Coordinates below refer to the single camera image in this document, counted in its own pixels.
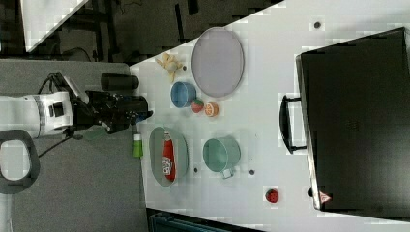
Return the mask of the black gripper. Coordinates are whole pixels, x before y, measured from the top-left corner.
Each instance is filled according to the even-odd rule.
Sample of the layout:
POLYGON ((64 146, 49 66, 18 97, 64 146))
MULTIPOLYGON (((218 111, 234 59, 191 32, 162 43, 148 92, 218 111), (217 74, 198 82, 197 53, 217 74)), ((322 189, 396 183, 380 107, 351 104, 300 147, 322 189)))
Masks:
POLYGON ((151 116, 148 102, 142 96, 110 94, 101 91, 86 91, 88 102, 75 98, 73 105, 74 131, 82 131, 92 126, 102 126, 108 134, 127 129, 151 116))

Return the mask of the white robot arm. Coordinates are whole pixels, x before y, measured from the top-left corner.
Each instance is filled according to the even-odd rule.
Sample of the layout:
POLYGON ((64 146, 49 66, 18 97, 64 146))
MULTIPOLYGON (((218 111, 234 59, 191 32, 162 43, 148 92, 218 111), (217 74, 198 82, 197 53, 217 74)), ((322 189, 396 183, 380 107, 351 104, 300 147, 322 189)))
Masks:
POLYGON ((108 134, 127 129, 153 115, 141 96, 90 91, 88 101, 67 91, 1 98, 1 192, 16 194, 38 179, 41 163, 34 141, 101 126, 108 134))

